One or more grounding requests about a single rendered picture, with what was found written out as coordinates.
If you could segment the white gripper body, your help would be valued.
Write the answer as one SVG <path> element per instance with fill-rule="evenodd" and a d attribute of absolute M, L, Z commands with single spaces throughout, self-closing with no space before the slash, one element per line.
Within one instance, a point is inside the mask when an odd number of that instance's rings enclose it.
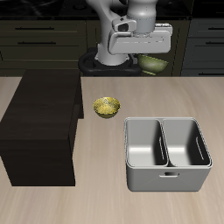
<path fill-rule="evenodd" d="M 148 34 L 134 35 L 130 31 L 111 31 L 108 51 L 123 53 L 168 53 L 171 50 L 172 26 L 155 24 L 155 30 Z"/>

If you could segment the green bowl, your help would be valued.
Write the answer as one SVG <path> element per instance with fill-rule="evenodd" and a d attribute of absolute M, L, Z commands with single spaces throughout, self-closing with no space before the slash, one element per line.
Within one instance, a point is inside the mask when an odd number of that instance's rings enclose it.
<path fill-rule="evenodd" d="M 137 55 L 137 63 L 144 73 L 150 75 L 160 74 L 168 66 L 168 62 L 165 60 L 153 58 L 142 54 Z"/>

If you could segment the yellow fluted bowl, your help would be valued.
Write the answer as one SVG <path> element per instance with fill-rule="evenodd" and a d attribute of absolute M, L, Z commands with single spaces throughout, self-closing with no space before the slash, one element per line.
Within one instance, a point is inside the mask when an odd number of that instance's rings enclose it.
<path fill-rule="evenodd" d="M 120 108 L 121 103 L 113 97 L 101 97 L 93 103 L 94 112 L 106 119 L 115 116 Z"/>

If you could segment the grey kitchen drawer unit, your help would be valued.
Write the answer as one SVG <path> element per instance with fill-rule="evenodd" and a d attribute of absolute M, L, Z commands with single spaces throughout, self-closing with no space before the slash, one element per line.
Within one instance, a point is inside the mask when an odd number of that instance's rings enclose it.
<path fill-rule="evenodd" d="M 191 21 L 181 75 L 224 76 L 224 18 L 197 18 Z"/>

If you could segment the dark kitchen cupboards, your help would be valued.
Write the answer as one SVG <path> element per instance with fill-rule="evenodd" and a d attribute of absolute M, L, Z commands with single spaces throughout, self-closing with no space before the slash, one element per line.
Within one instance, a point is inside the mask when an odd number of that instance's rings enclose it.
<path fill-rule="evenodd" d="M 27 69 L 76 69 L 101 40 L 98 20 L 0 20 L 0 77 Z"/>

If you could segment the black kitchen countertop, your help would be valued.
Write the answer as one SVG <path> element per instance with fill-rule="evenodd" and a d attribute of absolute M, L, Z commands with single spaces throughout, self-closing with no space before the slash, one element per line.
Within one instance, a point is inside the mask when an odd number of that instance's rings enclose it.
<path fill-rule="evenodd" d="M 186 20 L 194 0 L 158 0 L 157 20 Z M 86 0 L 0 0 L 0 20 L 99 20 Z"/>

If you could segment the dark wooden cabinet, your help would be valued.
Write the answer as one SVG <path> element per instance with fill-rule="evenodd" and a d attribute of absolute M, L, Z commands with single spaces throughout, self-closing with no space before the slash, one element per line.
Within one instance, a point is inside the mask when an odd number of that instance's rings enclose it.
<path fill-rule="evenodd" d="M 77 69 L 27 70 L 0 121 L 0 157 L 13 186 L 74 186 L 84 117 Z"/>

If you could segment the white two-bin basket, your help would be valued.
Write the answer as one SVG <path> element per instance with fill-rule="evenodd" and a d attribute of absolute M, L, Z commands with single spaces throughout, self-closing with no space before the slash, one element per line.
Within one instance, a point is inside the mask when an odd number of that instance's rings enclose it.
<path fill-rule="evenodd" d="M 132 192 L 197 192 L 213 166 L 192 117 L 128 117 L 124 142 Z"/>

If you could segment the flat black base plate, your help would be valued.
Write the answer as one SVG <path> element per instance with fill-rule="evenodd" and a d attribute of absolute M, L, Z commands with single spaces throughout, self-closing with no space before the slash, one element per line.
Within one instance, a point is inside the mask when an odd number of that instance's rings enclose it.
<path fill-rule="evenodd" d="M 106 66 L 95 59 L 98 49 L 90 47 L 87 52 L 79 58 L 78 67 L 87 77 L 138 77 L 141 75 L 141 68 L 129 59 L 118 66 Z"/>

